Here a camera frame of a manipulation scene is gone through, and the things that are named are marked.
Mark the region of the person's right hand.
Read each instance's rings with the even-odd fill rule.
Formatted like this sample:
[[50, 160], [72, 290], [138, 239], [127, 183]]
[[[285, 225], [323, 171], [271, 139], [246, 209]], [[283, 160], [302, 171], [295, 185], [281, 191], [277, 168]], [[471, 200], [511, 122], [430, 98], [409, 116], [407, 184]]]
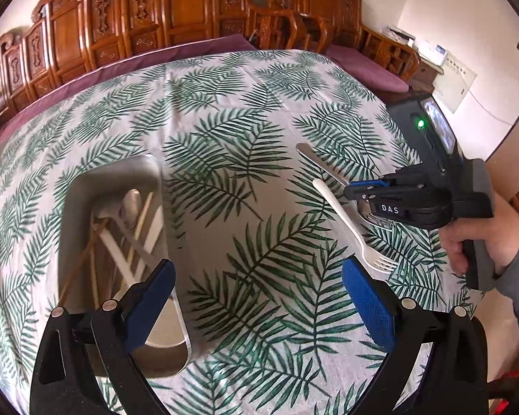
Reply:
[[494, 193], [493, 218], [459, 218], [439, 229], [440, 245], [446, 251], [453, 272], [465, 275], [469, 264], [463, 253], [466, 240], [482, 240], [501, 275], [519, 252], [519, 213]]

